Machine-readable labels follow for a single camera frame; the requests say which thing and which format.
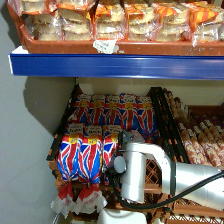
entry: shelf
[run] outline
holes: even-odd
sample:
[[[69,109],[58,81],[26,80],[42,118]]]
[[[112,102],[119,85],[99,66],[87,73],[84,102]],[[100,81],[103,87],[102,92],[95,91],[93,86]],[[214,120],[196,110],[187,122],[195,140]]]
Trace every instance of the shelf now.
[[[224,56],[29,54],[9,55],[16,76],[224,80]]]

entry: price tag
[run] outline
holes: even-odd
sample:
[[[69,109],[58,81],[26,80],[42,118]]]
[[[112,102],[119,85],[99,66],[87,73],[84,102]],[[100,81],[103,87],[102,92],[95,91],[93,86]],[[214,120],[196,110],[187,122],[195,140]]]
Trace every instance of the price tag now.
[[[211,127],[211,126],[212,126],[212,124],[211,124],[211,122],[210,122],[209,120],[205,120],[205,124],[206,124],[208,127]]]
[[[206,129],[206,126],[205,126],[205,124],[203,122],[200,123],[200,127],[201,127],[202,130]]]
[[[199,128],[197,126],[194,126],[194,130],[195,130],[196,134],[200,134],[201,133],[201,131],[199,130]]]
[[[179,123],[179,128],[180,128],[181,131],[186,130],[186,128],[184,127],[184,125],[182,123]]]
[[[193,133],[193,131],[191,129],[187,129],[187,131],[188,131],[190,137],[194,137],[194,133]]]
[[[95,40],[93,42],[93,47],[99,52],[105,54],[112,54],[115,49],[116,40]]]
[[[216,125],[216,128],[218,129],[218,132],[219,133],[222,133],[223,132],[222,128],[219,125]]]

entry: plastic bag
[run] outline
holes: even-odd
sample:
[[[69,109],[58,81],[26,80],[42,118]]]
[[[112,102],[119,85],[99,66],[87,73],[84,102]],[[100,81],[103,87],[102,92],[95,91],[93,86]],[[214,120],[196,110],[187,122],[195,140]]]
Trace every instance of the plastic bag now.
[[[214,42],[220,39],[219,30],[224,21],[224,9],[206,1],[183,3],[190,9],[192,44]]]
[[[158,137],[158,129],[151,98],[139,96],[137,97],[137,104],[139,132],[145,140],[152,138],[155,142]]]
[[[59,155],[58,169],[65,185],[60,190],[57,198],[52,202],[51,208],[57,213],[62,213],[65,218],[69,211],[74,210],[72,181],[78,180],[79,151],[83,142],[83,125],[69,124],[62,138]]]
[[[121,102],[120,96],[106,95],[105,100],[105,124],[120,125],[121,124]]]
[[[35,40],[62,40],[61,20],[58,11],[50,14],[30,15],[25,20],[26,29]]]
[[[161,42],[179,41],[190,38],[189,9],[178,3],[153,3],[159,16],[160,28],[154,39]]]
[[[124,7],[128,21],[128,40],[148,41],[152,39],[158,24],[153,8],[148,7],[143,0],[126,0]]]
[[[138,130],[138,106],[136,102],[136,95],[134,94],[120,94],[121,98],[121,127],[124,130]]]
[[[82,191],[72,210],[77,215],[82,213],[99,212],[106,206],[106,199],[98,188],[102,165],[102,128],[88,126],[79,154],[79,181],[84,184]]]
[[[95,39],[125,38],[124,9],[117,0],[100,1],[95,13]]]
[[[18,16],[50,13],[57,9],[56,0],[8,0]]]
[[[89,120],[89,104],[91,96],[87,94],[78,95],[73,114],[69,117],[69,122],[87,124]]]
[[[89,124],[104,124],[105,95],[93,95],[89,105]]]
[[[91,40],[92,23],[86,11],[60,9],[64,40]]]
[[[114,156],[118,145],[118,133],[122,129],[119,125],[105,125],[103,129],[103,163],[107,166]],[[108,178],[104,178],[105,185],[109,184]]]

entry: union jack packaging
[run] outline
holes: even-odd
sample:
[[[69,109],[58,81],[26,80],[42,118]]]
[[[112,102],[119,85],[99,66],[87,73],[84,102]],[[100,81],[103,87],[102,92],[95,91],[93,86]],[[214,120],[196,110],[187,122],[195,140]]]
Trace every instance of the union jack packaging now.
[[[103,130],[103,163],[107,166],[110,160],[114,157],[118,145],[118,133],[122,129],[119,125],[106,125]],[[107,177],[104,178],[105,185],[109,184]]]
[[[80,148],[78,178],[84,187],[76,201],[74,212],[100,212],[107,202],[99,190],[100,171],[102,164],[102,128],[90,125],[86,127],[83,144]]]
[[[140,134],[145,140],[149,140],[150,138],[156,140],[158,130],[151,98],[147,96],[139,96],[137,97],[137,103]]]
[[[93,95],[89,105],[89,124],[104,124],[105,95]]]
[[[105,100],[105,124],[121,124],[121,103],[120,96],[107,95]]]
[[[136,95],[125,94],[120,95],[121,98],[121,127],[124,130],[138,129],[138,107],[136,103]]]
[[[89,120],[89,104],[91,96],[86,94],[80,94],[74,105],[74,112],[69,117],[69,121],[74,123],[88,123]]]
[[[57,161],[65,185],[51,204],[51,208],[57,214],[62,213],[65,217],[76,206],[73,202],[71,182],[78,180],[78,158],[82,142],[83,124],[69,124],[65,135],[62,137]]]

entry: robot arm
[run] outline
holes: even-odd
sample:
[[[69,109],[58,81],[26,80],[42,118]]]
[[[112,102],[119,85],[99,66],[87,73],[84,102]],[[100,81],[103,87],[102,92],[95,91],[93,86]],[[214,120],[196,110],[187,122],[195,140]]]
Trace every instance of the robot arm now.
[[[126,170],[121,177],[121,197],[144,203],[146,159],[156,162],[162,172],[162,192],[180,194],[192,185],[221,172],[216,167],[175,163],[157,145],[130,142],[123,155]],[[224,209],[224,179],[216,179],[184,198],[203,206]]]

